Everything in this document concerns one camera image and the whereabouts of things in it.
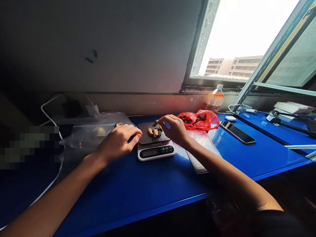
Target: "window glass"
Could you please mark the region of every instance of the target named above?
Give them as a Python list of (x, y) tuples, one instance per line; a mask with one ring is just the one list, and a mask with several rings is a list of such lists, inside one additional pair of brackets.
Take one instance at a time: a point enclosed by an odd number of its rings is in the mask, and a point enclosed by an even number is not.
[(266, 83), (303, 86), (316, 71), (316, 18), (307, 26)]
[(209, 0), (191, 77), (247, 80), (299, 0)]

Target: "phone screen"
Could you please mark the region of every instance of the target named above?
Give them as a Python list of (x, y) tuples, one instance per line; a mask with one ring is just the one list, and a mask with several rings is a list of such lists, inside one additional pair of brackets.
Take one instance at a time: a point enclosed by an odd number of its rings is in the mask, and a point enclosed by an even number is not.
[(256, 141), (254, 138), (252, 138), (251, 136), (237, 128), (229, 121), (222, 121), (221, 126), (227, 131), (229, 131), (231, 134), (233, 134), (235, 137), (242, 140), (244, 143), (253, 143)]

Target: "dried food piece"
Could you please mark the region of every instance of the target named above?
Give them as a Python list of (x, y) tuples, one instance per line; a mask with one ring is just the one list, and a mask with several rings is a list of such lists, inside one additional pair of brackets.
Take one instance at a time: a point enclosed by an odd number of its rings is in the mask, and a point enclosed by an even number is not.
[(151, 137), (153, 135), (152, 129), (151, 128), (147, 128), (147, 133)]
[(154, 129), (154, 138), (159, 138), (161, 137), (162, 132), (158, 130), (158, 128)]
[(155, 128), (155, 129), (154, 129), (154, 138), (157, 138), (157, 136), (158, 136), (158, 129)]
[(157, 119), (152, 126), (156, 127), (158, 123), (159, 123), (159, 120)]
[(205, 121), (206, 120), (206, 114), (204, 114), (204, 116), (198, 115), (197, 116), (197, 122), (198, 121)]
[(181, 116), (180, 116), (180, 119), (182, 119), (182, 121), (183, 121), (185, 124), (190, 124), (190, 123), (192, 123), (192, 119), (190, 119), (190, 118), (187, 117), (186, 115), (181, 115)]
[(95, 127), (93, 129), (93, 132), (98, 137), (104, 137), (105, 136), (105, 130), (103, 127)]
[(122, 126), (123, 125), (123, 122), (121, 121), (121, 122), (118, 122), (115, 126), (117, 127), (117, 126)]

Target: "digital kitchen scale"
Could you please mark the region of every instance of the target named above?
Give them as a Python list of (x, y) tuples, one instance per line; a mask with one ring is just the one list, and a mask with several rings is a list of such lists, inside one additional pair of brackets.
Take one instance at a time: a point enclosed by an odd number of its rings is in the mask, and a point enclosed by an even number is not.
[(142, 137), (137, 144), (137, 157), (140, 161), (155, 160), (168, 156), (175, 155), (175, 149), (173, 142), (165, 136), (165, 133), (161, 133), (160, 138), (150, 137), (147, 133), (147, 129), (152, 127), (154, 122), (140, 123), (138, 128), (143, 132)]

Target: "blue table surface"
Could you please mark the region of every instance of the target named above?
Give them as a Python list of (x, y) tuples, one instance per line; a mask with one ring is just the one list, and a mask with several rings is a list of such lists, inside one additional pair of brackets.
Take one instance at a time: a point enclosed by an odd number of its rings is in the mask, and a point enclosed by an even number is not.
[[(284, 145), (312, 145), (316, 144), (316, 139), (311, 138), (309, 135), (301, 133), (299, 131), (295, 131), (291, 128), (287, 128), (284, 126), (276, 126), (266, 120), (265, 113), (241, 113), (239, 117), (247, 120), (257, 129), (262, 132), (268, 132), (270, 136), (280, 141)], [(282, 120), (289, 122), (295, 126), (298, 126), (302, 129), (308, 130), (307, 125), (296, 119), (288, 119), (280, 116)], [(305, 149), (303, 150), (306, 153), (311, 153), (313, 150)]]
[[(138, 125), (158, 118), (133, 117), (131, 121)], [(244, 145), (221, 127), (211, 130), (209, 137), (225, 160), (254, 180), (312, 162), (239, 120), (235, 125), (256, 143)], [(218, 185), (212, 176), (197, 175), (186, 151), (175, 146), (174, 157), (139, 162), (135, 147), (109, 165), (86, 188), (54, 236), (91, 236), (213, 196)], [(0, 173), (1, 227), (25, 210), (57, 171), (58, 166)]]

